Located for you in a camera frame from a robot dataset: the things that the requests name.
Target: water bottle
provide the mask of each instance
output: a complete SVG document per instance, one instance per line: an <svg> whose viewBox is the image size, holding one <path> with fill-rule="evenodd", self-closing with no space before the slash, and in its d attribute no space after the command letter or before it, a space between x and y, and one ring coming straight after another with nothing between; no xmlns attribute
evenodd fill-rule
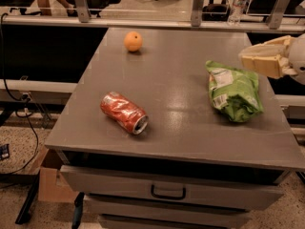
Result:
<svg viewBox="0 0 305 229"><path fill-rule="evenodd" d="M229 25L238 25L241 15L246 7L248 0L233 0L230 15L228 18Z"/></svg>

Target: snack bag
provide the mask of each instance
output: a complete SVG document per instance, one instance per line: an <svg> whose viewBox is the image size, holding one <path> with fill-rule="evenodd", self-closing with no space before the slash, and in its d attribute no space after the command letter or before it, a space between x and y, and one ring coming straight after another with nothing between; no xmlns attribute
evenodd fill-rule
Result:
<svg viewBox="0 0 305 229"><path fill-rule="evenodd" d="M246 122L263 113L258 95L258 75L213 61L206 62L210 74L212 106L232 122Z"/></svg>

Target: black handle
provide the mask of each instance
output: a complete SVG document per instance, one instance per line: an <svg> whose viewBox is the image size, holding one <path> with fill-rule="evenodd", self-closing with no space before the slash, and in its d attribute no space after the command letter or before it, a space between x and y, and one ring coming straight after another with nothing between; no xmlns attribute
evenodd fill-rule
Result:
<svg viewBox="0 0 305 229"><path fill-rule="evenodd" d="M182 189L182 195L180 197L174 197L174 196L165 196L165 195L158 195L154 192L154 185L152 185L151 188L151 194L153 197L155 198L161 198L161 199L171 199L171 200L182 200L185 198L186 194L187 194L187 190L185 189L185 187Z"/></svg>

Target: red can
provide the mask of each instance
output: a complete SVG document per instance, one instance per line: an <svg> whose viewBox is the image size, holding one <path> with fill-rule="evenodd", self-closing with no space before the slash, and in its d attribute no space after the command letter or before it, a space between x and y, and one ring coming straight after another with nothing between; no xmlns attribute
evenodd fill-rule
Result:
<svg viewBox="0 0 305 229"><path fill-rule="evenodd" d="M100 104L105 115L115 119L128 133L138 135L148 124L145 111L116 92L106 94Z"/></svg>

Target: metal post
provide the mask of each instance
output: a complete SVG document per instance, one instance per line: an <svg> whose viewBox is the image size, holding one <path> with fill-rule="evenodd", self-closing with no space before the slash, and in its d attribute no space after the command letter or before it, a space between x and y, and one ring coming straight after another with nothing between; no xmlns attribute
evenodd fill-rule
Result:
<svg viewBox="0 0 305 229"><path fill-rule="evenodd" d="M77 7L78 19L82 23L87 23L90 21L91 14L88 9L87 0L75 0Z"/></svg>
<svg viewBox="0 0 305 229"><path fill-rule="evenodd" d="M267 25L270 29L279 28L289 2L290 0L276 0L271 15L267 19Z"/></svg>
<svg viewBox="0 0 305 229"><path fill-rule="evenodd" d="M202 21L202 8L204 0L193 0L193 9L191 15L191 25L199 27Z"/></svg>

